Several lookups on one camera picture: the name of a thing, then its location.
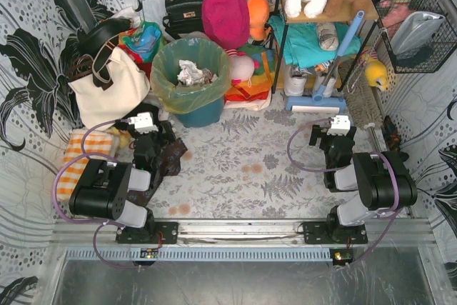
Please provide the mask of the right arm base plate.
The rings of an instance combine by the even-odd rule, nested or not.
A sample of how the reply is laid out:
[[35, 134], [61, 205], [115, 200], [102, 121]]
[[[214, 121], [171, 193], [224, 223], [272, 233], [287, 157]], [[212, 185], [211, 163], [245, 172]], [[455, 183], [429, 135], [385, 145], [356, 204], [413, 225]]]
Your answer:
[[360, 226], [329, 226], [323, 221], [305, 221], [301, 224], [306, 244], [367, 244], [366, 227]]

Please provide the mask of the yellow trash bag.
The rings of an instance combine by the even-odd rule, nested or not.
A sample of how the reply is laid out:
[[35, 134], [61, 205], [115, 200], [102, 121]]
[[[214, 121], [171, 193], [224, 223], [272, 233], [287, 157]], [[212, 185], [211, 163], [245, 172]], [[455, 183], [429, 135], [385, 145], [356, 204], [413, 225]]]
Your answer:
[[222, 99], [231, 88], [230, 58], [208, 39], [175, 40], [155, 55], [150, 82], [168, 112], [187, 114]]

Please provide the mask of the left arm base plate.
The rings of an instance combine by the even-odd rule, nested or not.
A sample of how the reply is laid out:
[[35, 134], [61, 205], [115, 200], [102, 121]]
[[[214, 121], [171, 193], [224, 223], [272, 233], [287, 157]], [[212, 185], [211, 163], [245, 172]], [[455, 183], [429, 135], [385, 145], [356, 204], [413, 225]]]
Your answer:
[[118, 244], [176, 244], [178, 222], [155, 221], [143, 228], [125, 227], [116, 233]]

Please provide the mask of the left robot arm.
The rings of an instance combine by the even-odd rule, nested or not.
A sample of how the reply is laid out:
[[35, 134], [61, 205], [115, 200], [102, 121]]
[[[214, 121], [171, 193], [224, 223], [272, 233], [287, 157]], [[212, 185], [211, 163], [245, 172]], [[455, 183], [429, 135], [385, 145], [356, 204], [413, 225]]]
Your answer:
[[132, 162], [89, 159], [69, 200], [71, 214], [144, 228], [151, 197], [165, 176], [177, 172], [171, 151], [178, 142], [172, 123], [160, 121], [156, 131], [136, 138]]

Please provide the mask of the teal trash bin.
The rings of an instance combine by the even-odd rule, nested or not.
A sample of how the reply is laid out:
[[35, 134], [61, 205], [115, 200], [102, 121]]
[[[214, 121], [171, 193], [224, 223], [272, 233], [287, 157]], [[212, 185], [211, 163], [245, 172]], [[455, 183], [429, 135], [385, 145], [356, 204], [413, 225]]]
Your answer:
[[221, 97], [187, 114], [174, 114], [186, 128], [202, 128], [220, 120], [224, 109], [224, 98]]

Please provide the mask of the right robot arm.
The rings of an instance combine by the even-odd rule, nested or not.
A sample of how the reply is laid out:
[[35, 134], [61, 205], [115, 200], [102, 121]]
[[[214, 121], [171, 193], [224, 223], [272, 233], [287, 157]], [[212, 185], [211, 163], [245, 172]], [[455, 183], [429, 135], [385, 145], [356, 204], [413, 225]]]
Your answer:
[[362, 226], [375, 216], [388, 218], [417, 201], [416, 184], [401, 155], [396, 151], [354, 153], [355, 133], [353, 126], [342, 134], [333, 126], [312, 126], [309, 144], [318, 144], [324, 152], [324, 185], [336, 193], [356, 192], [351, 200], [330, 210], [326, 218], [330, 232]]

